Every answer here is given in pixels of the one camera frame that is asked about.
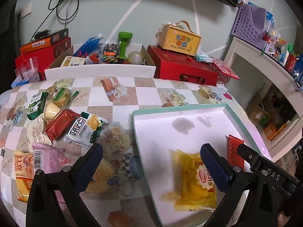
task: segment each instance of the red heart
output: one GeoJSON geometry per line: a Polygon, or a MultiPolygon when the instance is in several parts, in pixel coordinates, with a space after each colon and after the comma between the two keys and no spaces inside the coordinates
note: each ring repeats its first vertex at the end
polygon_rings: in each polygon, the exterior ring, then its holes
{"type": "Polygon", "coordinates": [[[227,98],[227,99],[232,100],[232,98],[231,98],[230,94],[228,94],[228,93],[224,93],[224,94],[223,94],[223,96],[224,96],[225,98],[227,98]]]}

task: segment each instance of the orange package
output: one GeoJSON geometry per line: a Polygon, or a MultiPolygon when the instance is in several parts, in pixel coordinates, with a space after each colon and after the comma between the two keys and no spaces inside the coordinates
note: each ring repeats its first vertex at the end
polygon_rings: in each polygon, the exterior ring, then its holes
{"type": "Polygon", "coordinates": [[[228,136],[228,163],[231,166],[239,166],[244,170],[244,159],[237,154],[237,148],[242,143],[244,143],[243,140],[233,135],[228,136]]]}
{"type": "Polygon", "coordinates": [[[34,154],[14,151],[14,170],[19,190],[18,200],[27,203],[34,179],[34,154]]]}

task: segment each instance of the green dumbbell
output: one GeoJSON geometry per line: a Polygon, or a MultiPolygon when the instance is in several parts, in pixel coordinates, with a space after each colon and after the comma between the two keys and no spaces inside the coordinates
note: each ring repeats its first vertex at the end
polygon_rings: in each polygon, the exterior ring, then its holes
{"type": "Polygon", "coordinates": [[[121,40],[120,43],[120,58],[127,60],[127,57],[125,57],[125,49],[128,43],[128,40],[132,39],[132,33],[120,31],[118,37],[121,40]]]}

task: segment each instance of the blue gripper pad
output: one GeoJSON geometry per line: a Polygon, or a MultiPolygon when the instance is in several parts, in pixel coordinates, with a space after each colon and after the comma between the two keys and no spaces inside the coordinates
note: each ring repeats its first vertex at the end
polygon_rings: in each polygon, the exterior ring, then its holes
{"type": "Polygon", "coordinates": [[[95,143],[88,152],[80,157],[73,165],[73,182],[76,190],[80,193],[86,190],[98,165],[103,158],[103,147],[95,143]]]}
{"type": "Polygon", "coordinates": [[[200,156],[218,190],[226,193],[233,178],[233,172],[227,160],[220,157],[209,143],[202,145],[200,156]]]}

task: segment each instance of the red snack package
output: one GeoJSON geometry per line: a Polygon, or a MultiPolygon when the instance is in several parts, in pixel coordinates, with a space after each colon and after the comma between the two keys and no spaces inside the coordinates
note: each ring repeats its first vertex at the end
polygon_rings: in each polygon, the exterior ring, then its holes
{"type": "Polygon", "coordinates": [[[74,123],[80,114],[74,111],[63,108],[46,126],[46,134],[51,141],[58,139],[69,127],[74,123]]]}
{"type": "Polygon", "coordinates": [[[242,143],[244,143],[243,140],[233,135],[228,136],[228,163],[231,166],[239,166],[244,170],[244,159],[237,154],[237,148],[242,143]]]}

